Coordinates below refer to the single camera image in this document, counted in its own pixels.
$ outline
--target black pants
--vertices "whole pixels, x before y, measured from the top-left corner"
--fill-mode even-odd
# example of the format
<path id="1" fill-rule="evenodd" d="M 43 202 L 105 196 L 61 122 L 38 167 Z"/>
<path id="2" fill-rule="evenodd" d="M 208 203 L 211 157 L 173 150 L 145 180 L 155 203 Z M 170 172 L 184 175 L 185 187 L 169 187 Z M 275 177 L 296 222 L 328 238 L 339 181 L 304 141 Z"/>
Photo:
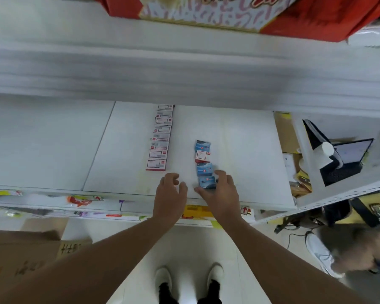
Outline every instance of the black pants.
<path id="1" fill-rule="evenodd" d="M 167 283 L 159 286 L 159 304 L 179 304 L 173 299 Z M 222 304 L 220 300 L 220 284 L 213 280 L 208 287 L 207 297 L 198 300 L 197 304 Z"/>

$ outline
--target person's left hand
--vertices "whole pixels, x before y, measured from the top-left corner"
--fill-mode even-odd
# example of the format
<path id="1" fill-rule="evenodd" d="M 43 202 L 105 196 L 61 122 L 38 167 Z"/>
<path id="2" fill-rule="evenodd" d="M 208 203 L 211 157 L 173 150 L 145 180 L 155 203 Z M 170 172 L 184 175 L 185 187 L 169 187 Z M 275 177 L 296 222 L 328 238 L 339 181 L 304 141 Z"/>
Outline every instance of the person's left hand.
<path id="1" fill-rule="evenodd" d="M 160 180 L 156 189 L 155 204 L 153 205 L 153 217 L 162 218 L 167 223 L 174 225 L 182 216 L 187 201 L 187 185 L 182 182 L 179 192 L 175 186 L 179 174 L 167 173 Z"/>

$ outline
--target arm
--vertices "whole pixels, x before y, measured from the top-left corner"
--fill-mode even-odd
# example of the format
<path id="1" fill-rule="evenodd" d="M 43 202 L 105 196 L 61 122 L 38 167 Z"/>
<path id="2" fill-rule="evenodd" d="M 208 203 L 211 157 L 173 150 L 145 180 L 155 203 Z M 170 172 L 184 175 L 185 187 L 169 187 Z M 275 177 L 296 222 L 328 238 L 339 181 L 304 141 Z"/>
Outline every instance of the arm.
<path id="1" fill-rule="evenodd" d="M 183 214 L 187 186 L 168 173 L 156 190 L 152 218 L 101 240 L 25 278 L 0 303 L 104 304 Z"/>
<path id="2" fill-rule="evenodd" d="M 224 171 L 214 193 L 194 190 L 234 241 L 273 304 L 357 303 L 365 301 L 335 278 L 311 266 L 261 234 L 240 217 L 239 196 L 233 179 Z"/>

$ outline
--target finger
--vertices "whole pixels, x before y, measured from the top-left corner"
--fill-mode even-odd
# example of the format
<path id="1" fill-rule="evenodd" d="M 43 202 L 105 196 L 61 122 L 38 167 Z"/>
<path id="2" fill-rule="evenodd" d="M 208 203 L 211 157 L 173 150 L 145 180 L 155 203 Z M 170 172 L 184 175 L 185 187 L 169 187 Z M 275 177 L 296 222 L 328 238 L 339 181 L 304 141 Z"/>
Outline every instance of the finger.
<path id="1" fill-rule="evenodd" d="M 216 173 L 218 175 L 218 179 L 219 179 L 219 182 L 218 182 L 218 186 L 222 186 L 224 184 L 227 183 L 227 173 L 222 171 L 222 170 L 215 170 L 214 173 Z"/>
<path id="2" fill-rule="evenodd" d="M 230 185 L 232 185 L 232 186 L 235 185 L 235 184 L 234 184 L 234 179 L 232 178 L 231 175 L 227 175 L 227 182 L 228 182 L 228 184 L 230 184 Z"/>
<path id="3" fill-rule="evenodd" d="M 201 187 L 196 187 L 194 188 L 194 191 L 199 194 L 205 201 L 207 201 L 209 198 L 213 196 L 212 193 L 208 192 L 207 190 L 201 188 Z"/>
<path id="4" fill-rule="evenodd" d="M 179 195 L 184 197 L 184 198 L 187 198 L 187 184 L 185 182 L 182 182 L 179 184 Z"/>
<path id="5" fill-rule="evenodd" d="M 177 174 L 177 173 L 167 173 L 164 178 L 165 178 L 165 180 L 164 180 L 165 184 L 167 184 L 167 185 L 170 185 L 170 184 L 174 185 L 173 184 L 173 179 L 179 178 L 179 174 Z"/>

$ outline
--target foot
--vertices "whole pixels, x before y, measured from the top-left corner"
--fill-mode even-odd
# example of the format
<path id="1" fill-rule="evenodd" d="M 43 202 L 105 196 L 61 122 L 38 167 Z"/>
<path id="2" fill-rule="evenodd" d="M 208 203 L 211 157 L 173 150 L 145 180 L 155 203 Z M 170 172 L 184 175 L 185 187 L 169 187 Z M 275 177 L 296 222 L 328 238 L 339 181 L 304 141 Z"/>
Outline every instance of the foot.
<path id="1" fill-rule="evenodd" d="M 169 287 L 169 291 L 172 292 L 172 277 L 170 276 L 169 270 L 167 270 L 166 267 L 162 267 L 158 269 L 155 274 L 156 294 L 158 297 L 159 297 L 159 287 L 165 283 Z"/>
<path id="2" fill-rule="evenodd" d="M 219 263 L 214 264 L 213 268 L 211 269 L 210 273 L 208 274 L 207 288 L 210 286 L 211 281 L 216 281 L 220 285 L 224 281 L 224 270 Z"/>
<path id="3" fill-rule="evenodd" d="M 335 278 L 342 278 L 345 276 L 345 274 L 336 273 L 332 270 L 331 265 L 334 263 L 334 257 L 315 234 L 309 233 L 305 237 L 305 245 L 311 255 L 319 261 L 322 271 Z"/>

